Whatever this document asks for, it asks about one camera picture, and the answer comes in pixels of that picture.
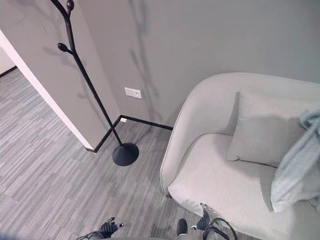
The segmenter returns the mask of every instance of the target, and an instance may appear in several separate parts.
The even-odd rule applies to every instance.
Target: electrical outlet
[[[125,95],[127,96],[134,97],[136,99],[142,99],[140,90],[125,87],[124,91]]]

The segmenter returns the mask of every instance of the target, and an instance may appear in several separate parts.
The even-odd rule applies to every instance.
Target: armrest
[[[160,168],[162,190],[175,179],[184,154],[191,143],[208,133],[233,135],[238,117],[237,91],[220,76],[200,82],[189,94],[175,122]]]

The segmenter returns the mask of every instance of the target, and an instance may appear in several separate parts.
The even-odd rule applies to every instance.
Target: cushion
[[[238,120],[228,161],[244,160],[277,167],[304,134],[299,116],[320,102],[270,98],[240,91]]]
[[[272,212],[270,188],[275,168],[226,161],[231,141],[232,136],[223,134],[197,138],[168,187],[171,196],[199,216],[199,203],[206,203],[237,231],[259,239],[318,239],[320,215],[315,209],[298,202],[284,212]]]

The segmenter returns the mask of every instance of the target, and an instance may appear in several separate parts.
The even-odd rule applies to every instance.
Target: wall
[[[13,68],[14,66],[15,66],[14,62],[6,54],[4,49],[2,47],[0,47],[0,74]]]
[[[110,118],[120,115],[82,11],[76,2],[71,21],[77,52]],[[73,57],[57,48],[68,43],[60,12],[48,0],[3,0],[0,27],[76,129],[95,148],[109,129]]]
[[[80,0],[80,5],[124,115],[173,126],[194,86],[220,73],[320,83],[318,0]],[[125,96],[124,87],[142,89],[143,99]]]

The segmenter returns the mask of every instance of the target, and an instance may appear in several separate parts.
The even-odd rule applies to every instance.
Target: seat cushion
[[[232,136],[223,134],[197,138],[168,187],[171,196],[199,216],[200,203],[206,203],[236,230],[259,239],[320,239],[320,215],[308,203],[272,212],[270,191],[276,169],[227,161],[231,140]]]

